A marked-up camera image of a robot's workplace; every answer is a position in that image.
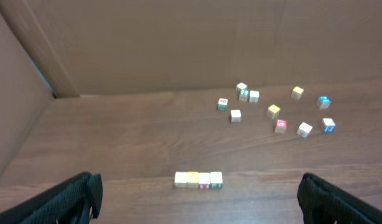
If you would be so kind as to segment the yellow block letter G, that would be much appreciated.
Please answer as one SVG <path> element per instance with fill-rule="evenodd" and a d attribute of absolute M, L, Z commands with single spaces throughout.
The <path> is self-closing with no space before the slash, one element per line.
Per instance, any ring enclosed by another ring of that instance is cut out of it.
<path fill-rule="evenodd" d="M 197 189 L 199 184 L 199 172 L 189 171 L 187 172 L 187 188 Z"/>

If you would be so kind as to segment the white block teal side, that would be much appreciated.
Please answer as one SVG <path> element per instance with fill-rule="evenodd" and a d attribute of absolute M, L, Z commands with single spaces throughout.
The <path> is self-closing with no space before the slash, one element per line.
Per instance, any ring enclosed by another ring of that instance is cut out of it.
<path fill-rule="evenodd" d="M 198 188 L 210 189 L 211 187 L 211 174 L 209 172 L 200 172 L 198 174 Z"/>

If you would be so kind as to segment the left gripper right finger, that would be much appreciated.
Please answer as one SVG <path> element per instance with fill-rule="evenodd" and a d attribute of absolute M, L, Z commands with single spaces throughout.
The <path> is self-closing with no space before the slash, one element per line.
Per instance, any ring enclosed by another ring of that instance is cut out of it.
<path fill-rule="evenodd" d="M 297 199 L 304 224 L 382 224 L 382 211 L 312 173 L 305 173 Z"/>

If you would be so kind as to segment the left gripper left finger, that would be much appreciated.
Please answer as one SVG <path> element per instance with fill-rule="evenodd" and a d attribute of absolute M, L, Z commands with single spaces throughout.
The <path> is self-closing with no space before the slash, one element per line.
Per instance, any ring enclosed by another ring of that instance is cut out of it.
<path fill-rule="evenodd" d="M 100 174 L 81 172 L 66 181 L 0 213 L 0 223 L 89 223 L 102 205 Z"/>

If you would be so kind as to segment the white block red side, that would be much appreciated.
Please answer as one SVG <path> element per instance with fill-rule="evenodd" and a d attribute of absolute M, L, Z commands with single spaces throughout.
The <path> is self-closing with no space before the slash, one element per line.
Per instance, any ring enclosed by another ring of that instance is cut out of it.
<path fill-rule="evenodd" d="M 176 172 L 174 176 L 175 188 L 187 188 L 187 172 Z"/>

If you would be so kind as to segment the white block green side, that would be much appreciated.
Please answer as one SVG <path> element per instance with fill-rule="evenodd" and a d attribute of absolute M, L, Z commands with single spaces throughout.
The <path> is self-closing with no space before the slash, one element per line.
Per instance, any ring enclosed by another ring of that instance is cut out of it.
<path fill-rule="evenodd" d="M 223 187 L 223 174 L 222 172 L 210 173 L 211 189 L 221 189 Z"/>

